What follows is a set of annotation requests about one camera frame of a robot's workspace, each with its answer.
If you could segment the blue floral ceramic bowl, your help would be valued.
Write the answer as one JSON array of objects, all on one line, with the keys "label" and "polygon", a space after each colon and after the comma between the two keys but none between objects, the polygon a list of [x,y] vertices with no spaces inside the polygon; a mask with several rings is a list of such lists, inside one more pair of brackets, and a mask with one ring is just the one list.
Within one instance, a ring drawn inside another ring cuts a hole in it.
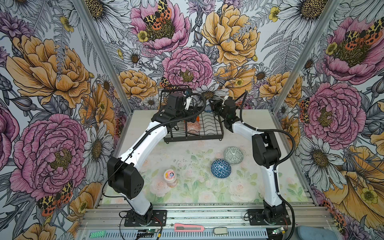
[{"label": "blue floral ceramic bowl", "polygon": [[212,113],[213,110],[212,110],[211,105],[210,105],[210,104],[207,104],[206,107],[205,107],[205,109],[204,109],[204,111],[205,111],[206,113]]}]

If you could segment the black wire dish rack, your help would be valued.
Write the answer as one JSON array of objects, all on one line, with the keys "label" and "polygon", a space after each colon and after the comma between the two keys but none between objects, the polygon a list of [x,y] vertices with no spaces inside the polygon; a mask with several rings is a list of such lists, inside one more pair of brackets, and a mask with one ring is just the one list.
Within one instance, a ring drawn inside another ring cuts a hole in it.
[{"label": "black wire dish rack", "polygon": [[168,126],[164,142],[222,140],[223,125],[220,117],[212,113],[208,97],[195,94],[187,86],[165,87],[160,93],[162,121],[179,121]]}]

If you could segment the orange patterned ceramic bowl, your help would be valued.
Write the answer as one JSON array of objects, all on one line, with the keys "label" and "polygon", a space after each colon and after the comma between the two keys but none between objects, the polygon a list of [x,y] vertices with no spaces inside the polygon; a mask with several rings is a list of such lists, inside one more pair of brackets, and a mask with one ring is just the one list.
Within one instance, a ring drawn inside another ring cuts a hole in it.
[{"label": "orange patterned ceramic bowl", "polygon": [[187,122],[186,133],[190,135],[199,135],[201,130],[201,124],[196,122]]}]

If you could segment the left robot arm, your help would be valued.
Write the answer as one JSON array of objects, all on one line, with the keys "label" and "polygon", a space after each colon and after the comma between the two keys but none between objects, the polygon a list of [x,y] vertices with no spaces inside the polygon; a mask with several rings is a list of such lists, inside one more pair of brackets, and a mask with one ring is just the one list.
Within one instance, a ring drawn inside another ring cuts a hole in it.
[{"label": "left robot arm", "polygon": [[145,160],[171,129],[179,122],[196,120],[205,107],[206,99],[201,94],[171,93],[167,104],[153,115],[148,127],[133,146],[119,157],[108,160],[106,185],[129,203],[131,210],[128,213],[133,222],[147,226],[155,220],[153,204],[142,193],[145,181],[140,170]]}]

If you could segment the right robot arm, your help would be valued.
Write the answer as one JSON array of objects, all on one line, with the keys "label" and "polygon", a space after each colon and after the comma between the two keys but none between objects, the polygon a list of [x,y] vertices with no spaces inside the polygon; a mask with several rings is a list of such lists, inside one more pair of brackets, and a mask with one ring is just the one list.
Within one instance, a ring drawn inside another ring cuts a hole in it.
[{"label": "right robot arm", "polygon": [[242,116],[237,116],[236,101],[233,99],[209,102],[214,115],[223,119],[227,130],[241,135],[252,143],[253,158],[257,165],[262,167],[265,188],[264,210],[260,214],[255,213],[254,217],[249,214],[249,218],[262,219],[267,224],[278,223],[283,218],[285,218],[284,222],[287,222],[289,217],[286,201],[283,200],[279,190],[278,165],[289,159],[293,153],[290,152],[285,158],[281,158],[282,154],[275,133],[282,133],[290,138],[293,136],[282,130],[260,129],[245,123]]}]

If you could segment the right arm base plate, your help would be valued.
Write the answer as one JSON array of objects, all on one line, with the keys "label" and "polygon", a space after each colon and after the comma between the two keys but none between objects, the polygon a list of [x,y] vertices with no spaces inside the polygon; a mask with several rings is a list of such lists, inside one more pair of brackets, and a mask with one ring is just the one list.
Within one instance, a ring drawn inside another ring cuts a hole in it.
[{"label": "right arm base plate", "polygon": [[282,215],[273,216],[271,213],[265,213],[262,209],[248,209],[245,219],[251,226],[289,226],[291,219],[287,212]]}]

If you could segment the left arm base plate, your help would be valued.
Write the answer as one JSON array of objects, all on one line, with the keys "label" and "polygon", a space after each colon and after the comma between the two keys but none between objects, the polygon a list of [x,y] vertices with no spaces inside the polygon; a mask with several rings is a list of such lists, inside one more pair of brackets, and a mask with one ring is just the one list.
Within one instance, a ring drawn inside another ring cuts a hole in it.
[{"label": "left arm base plate", "polygon": [[167,221],[166,210],[151,210],[141,216],[134,210],[129,210],[125,217],[125,227],[164,227]]}]

